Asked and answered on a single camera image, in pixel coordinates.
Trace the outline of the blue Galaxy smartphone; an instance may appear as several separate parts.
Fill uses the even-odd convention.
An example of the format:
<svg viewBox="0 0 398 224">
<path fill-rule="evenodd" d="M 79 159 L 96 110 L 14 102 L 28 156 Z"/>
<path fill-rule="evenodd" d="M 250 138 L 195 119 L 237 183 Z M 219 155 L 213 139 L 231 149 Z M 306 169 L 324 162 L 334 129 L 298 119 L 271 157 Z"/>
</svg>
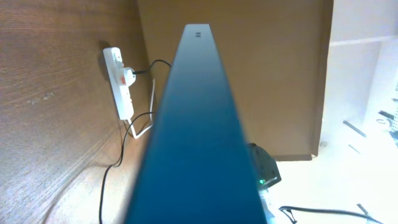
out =
<svg viewBox="0 0 398 224">
<path fill-rule="evenodd" d="M 207 24 L 183 30 L 126 223 L 265 223 L 251 155 Z"/>
</svg>

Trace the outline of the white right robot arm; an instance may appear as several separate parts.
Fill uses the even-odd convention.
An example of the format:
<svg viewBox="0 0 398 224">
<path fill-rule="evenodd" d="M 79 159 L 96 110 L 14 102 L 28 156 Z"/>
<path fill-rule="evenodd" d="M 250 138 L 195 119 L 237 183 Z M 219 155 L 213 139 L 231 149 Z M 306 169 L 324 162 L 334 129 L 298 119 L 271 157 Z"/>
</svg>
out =
<svg viewBox="0 0 398 224">
<path fill-rule="evenodd" d="M 270 210 L 271 203 L 269 201 L 269 188 L 282 180 L 276 160 L 257 144 L 249 143 L 248 146 L 249 152 L 252 155 L 252 164 L 256 172 L 257 188 L 266 217 L 266 223 L 276 223 L 275 215 Z"/>
</svg>

